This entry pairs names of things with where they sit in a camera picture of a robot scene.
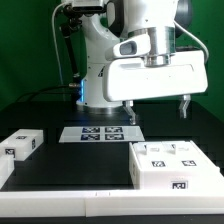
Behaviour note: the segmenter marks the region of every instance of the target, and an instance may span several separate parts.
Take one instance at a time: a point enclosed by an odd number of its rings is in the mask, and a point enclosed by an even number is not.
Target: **green backdrop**
[[[7,0],[1,2],[0,13],[0,110],[26,92],[60,84],[53,45],[51,15],[58,0]],[[224,121],[224,1],[192,0],[193,22],[190,27],[210,51],[207,64],[209,88],[205,94],[193,96],[210,112]],[[58,16],[57,24],[65,19]],[[64,42],[57,32],[65,83],[72,72]],[[84,42],[81,33],[73,37],[78,68],[85,74]],[[195,45],[185,35],[177,45]],[[59,96],[41,96],[37,100],[62,100]]]

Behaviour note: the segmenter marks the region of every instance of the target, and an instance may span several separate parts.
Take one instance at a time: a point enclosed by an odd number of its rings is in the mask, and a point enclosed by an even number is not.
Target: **black square symbol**
[[[122,127],[105,127],[107,133],[120,133],[123,132]]]
[[[82,133],[100,133],[99,127],[85,127],[82,129]]]
[[[187,182],[174,182],[172,189],[187,189]]]
[[[23,140],[23,139],[26,139],[27,138],[27,136],[18,136],[16,139],[21,139],[21,140]]]
[[[5,149],[6,155],[13,155],[13,158],[16,158],[16,151],[15,149]]]
[[[100,135],[91,134],[91,135],[81,135],[81,141],[99,141]]]
[[[123,134],[106,134],[105,139],[108,141],[124,140],[124,135]]]
[[[33,139],[33,141],[32,141],[32,149],[35,149],[36,148],[36,141],[35,141],[35,139]]]
[[[185,160],[182,161],[182,163],[184,164],[184,166],[197,166],[194,160]]]
[[[166,164],[164,163],[164,161],[152,161],[152,165],[154,167],[165,167]]]

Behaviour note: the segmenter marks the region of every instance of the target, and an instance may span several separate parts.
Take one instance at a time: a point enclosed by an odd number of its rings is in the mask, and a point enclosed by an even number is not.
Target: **white box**
[[[24,161],[43,143],[43,130],[20,129],[0,143],[0,156],[13,155]]]
[[[14,170],[14,160],[12,155],[3,155],[0,157],[0,189],[5,184]]]
[[[129,156],[135,189],[205,190],[224,179],[192,141],[130,143]]]

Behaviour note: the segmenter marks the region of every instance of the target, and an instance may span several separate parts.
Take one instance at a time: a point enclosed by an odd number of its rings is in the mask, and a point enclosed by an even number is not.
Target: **black table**
[[[185,120],[179,118],[178,107],[177,101],[135,102],[146,141],[193,140],[224,174],[224,124],[195,102]],[[1,191],[133,188],[128,143],[58,143],[65,126],[129,125],[125,112],[102,116],[77,112],[69,102],[15,103],[0,112],[0,124],[0,140],[18,129],[43,129],[45,139],[25,162],[15,162],[15,171]],[[0,223],[157,222],[223,223],[224,215],[0,219]]]

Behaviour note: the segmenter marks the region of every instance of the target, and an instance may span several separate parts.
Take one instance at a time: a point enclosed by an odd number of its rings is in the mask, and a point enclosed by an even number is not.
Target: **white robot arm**
[[[190,94],[204,92],[208,84],[203,52],[177,51],[175,46],[177,9],[180,2],[189,1],[63,0],[80,17],[86,40],[87,75],[77,104],[101,113],[122,102],[175,95],[184,95],[186,101]],[[109,29],[100,24],[105,13]],[[120,24],[117,17],[123,17]],[[110,27],[119,32],[112,33]],[[186,106],[183,102],[184,117]]]
[[[122,35],[131,38],[106,52],[107,59],[113,60],[104,69],[106,100],[126,101],[206,90],[203,52],[189,49],[176,52],[177,3],[178,0],[124,0],[127,34]]]

